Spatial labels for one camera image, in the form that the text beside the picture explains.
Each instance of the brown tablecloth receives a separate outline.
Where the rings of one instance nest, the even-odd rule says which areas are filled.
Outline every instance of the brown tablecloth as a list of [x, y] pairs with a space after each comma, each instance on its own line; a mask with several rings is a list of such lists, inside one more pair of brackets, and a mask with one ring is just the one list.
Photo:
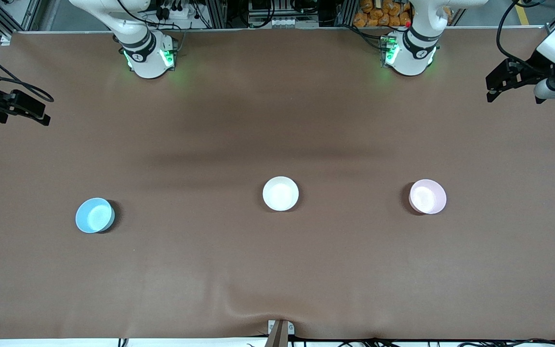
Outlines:
[[[348, 31], [191, 33], [142, 80], [110, 35], [14, 35], [0, 62], [56, 101], [0, 124], [0, 338], [555, 338], [555, 101], [486, 102], [494, 37], [448, 30], [407, 78]], [[439, 215], [405, 205], [420, 178]], [[74, 222], [95, 196], [104, 235]]]

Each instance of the bowl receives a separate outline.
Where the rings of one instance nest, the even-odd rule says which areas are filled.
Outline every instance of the bowl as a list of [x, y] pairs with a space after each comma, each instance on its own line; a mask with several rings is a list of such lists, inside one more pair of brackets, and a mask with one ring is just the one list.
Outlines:
[[84, 233], [99, 233], [115, 221], [115, 210], [102, 198], [91, 198], [77, 210], [77, 227]]
[[273, 177], [264, 185], [263, 200], [274, 211], [288, 211], [299, 200], [299, 188], [288, 177]]
[[447, 194], [438, 182], [419, 180], [410, 188], [408, 200], [416, 211], [423, 214], [436, 214], [445, 208]]

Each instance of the white bowl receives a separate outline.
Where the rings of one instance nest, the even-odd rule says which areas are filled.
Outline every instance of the white bowl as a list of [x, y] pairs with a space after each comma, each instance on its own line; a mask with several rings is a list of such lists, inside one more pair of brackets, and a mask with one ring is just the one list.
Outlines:
[[263, 200], [272, 210], [288, 211], [299, 200], [299, 188], [288, 177], [273, 177], [264, 185]]
[[436, 214], [445, 208], [447, 194], [438, 182], [419, 180], [414, 182], [408, 196], [410, 205], [416, 211], [425, 214]]

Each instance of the cable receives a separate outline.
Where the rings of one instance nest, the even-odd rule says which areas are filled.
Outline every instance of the cable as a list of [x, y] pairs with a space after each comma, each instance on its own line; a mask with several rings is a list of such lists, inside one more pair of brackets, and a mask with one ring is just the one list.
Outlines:
[[[492, 341], [492, 346], [494, 347], [516, 347], [518, 345], [522, 345], [524, 343], [546, 343], [548, 345], [555, 345], [555, 341], [552, 340], [546, 340], [546, 339], [542, 339], [542, 338], [529, 338], [528, 340], [524, 340], [524, 341], [518, 341], [515, 343], [506, 343], [504, 341]], [[484, 343], [472, 343], [472, 342], [464, 342], [458, 345], [458, 347], [466, 347], [466, 346], [472, 346], [472, 347], [489, 347], [489, 345], [484, 345]]]
[[[155, 26], [156, 28], [160, 28], [161, 24], [158, 22], [150, 22], [148, 20], [144, 20], [142, 18], [136, 17], [135, 15], [133, 15], [130, 11], [128, 11], [128, 9], [126, 9], [125, 6], [123, 6], [123, 2], [121, 2], [121, 0], [117, 0], [117, 2], [119, 2], [119, 6], [121, 6], [121, 8], [125, 11], [125, 13], [127, 13], [130, 17], [136, 19], [136, 20], [140, 20], [141, 22], [150, 25], [150, 26]], [[164, 24], [164, 26], [172, 26], [172, 28], [174, 29], [174, 27], [177, 27], [179, 29], [179, 31], [181, 31], [181, 27], [177, 26], [175, 23], [171, 23], [171, 24]]]
[[200, 6], [198, 5], [198, 2], [196, 2], [196, 0], [191, 0], [190, 3], [192, 4], [192, 7], [194, 7], [194, 11], [196, 11], [196, 14], [198, 14], [198, 17], [200, 17], [200, 21], [203, 22], [203, 24], [205, 25], [205, 27], [207, 27], [207, 29], [211, 29], [209, 22], [207, 22], [207, 20], [205, 19], [205, 16], [202, 15], [200, 11]]
[[291, 0], [291, 8], [301, 14], [313, 14], [318, 12], [318, 2], [315, 7], [309, 7], [309, 8], [303, 9], [295, 6], [295, 0]]
[[48, 102], [48, 103], [52, 103], [53, 101], [55, 101], [55, 99], [53, 99], [53, 97], [45, 92], [43, 89], [36, 87], [35, 85], [31, 85], [29, 83], [23, 82], [21, 81], [18, 77], [16, 77], [15, 75], [13, 75], [8, 69], [4, 68], [1, 64], [0, 64], [0, 69], [7, 73], [8, 76], [11, 77], [11, 79], [8, 79], [7, 77], [0, 77], [0, 81], [6, 81], [6, 82], [11, 82], [11, 83], [16, 83], [18, 85], [22, 85], [25, 88], [27, 88], [27, 90], [29, 90], [29, 92], [32, 92], [34, 95], [36, 95], [37, 97], [39, 97], [40, 99]]
[[[507, 7], [507, 10], [504, 11], [504, 14], [502, 15], [502, 18], [500, 18], [500, 23], [498, 24], [498, 31], [496, 31], [496, 47], [498, 47], [498, 51], [500, 51], [500, 53], [504, 54], [506, 57], [509, 57], [515, 61], [517, 61], [518, 63], [522, 64], [523, 66], [530, 68], [531, 70], [534, 70], [535, 72], [539, 73], [539, 74], [545, 74], [543, 71], [539, 70], [538, 68], [534, 68], [532, 65], [528, 64], [526, 61], [523, 61], [522, 59], [516, 57], [515, 55], [507, 52], [503, 47], [502, 44], [500, 44], [500, 34], [502, 33], [502, 26], [504, 26], [504, 22], [507, 18], [507, 16], [509, 15], [509, 13], [511, 13], [511, 10], [513, 9], [513, 7], [515, 7], [517, 5], [517, 3], [519, 2], [519, 0], [513, 0], [511, 2], [511, 5], [509, 5], [509, 7]], [[535, 7], [540, 5], [542, 2], [537, 2], [535, 4], [531, 4], [531, 5], [522, 5], [520, 4], [520, 7]]]
[[183, 31], [183, 37], [181, 38], [181, 41], [177, 45], [177, 52], [179, 52], [181, 48], [183, 48], [183, 41], [185, 40], [186, 35], [187, 35], [187, 31]]
[[244, 4], [247, 0], [240, 0], [239, 2], [239, 18], [241, 20], [241, 22], [243, 22], [243, 24], [248, 27], [248, 28], [252, 28], [252, 29], [258, 29], [258, 28], [262, 28], [264, 26], [266, 26], [267, 24], [269, 24], [271, 22], [271, 20], [273, 20], [273, 15], [275, 15], [276, 13], [276, 7], [275, 4], [273, 3], [273, 0], [267, 0], [269, 2], [269, 7], [267, 7], [267, 19], [260, 24], [260, 26], [254, 26], [254, 24], [250, 24], [247, 20], [245, 20], [244, 18], [244, 11], [241, 11], [242, 8], [244, 8]]
[[338, 24], [337, 25], [338, 28], [348, 28], [350, 31], [352, 31], [353, 33], [356, 33], [357, 35], [361, 36], [361, 38], [363, 38], [363, 40], [370, 46], [372, 46], [373, 48], [378, 49], [379, 51], [386, 51], [387, 49], [382, 48], [380, 46], [376, 46], [376, 44], [370, 42], [368, 40], [368, 38], [374, 39], [374, 40], [380, 40], [381, 37], [376, 37], [374, 35], [370, 35], [370, 34], [366, 34], [363, 31], [359, 30], [358, 28], [355, 28], [353, 26], [349, 26], [348, 24]]

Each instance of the blue bowl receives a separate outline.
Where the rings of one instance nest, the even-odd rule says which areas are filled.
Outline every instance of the blue bowl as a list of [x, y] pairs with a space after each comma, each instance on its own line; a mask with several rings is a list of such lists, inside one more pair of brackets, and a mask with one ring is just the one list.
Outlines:
[[84, 233], [105, 231], [114, 221], [115, 210], [102, 198], [86, 200], [77, 210], [77, 227]]

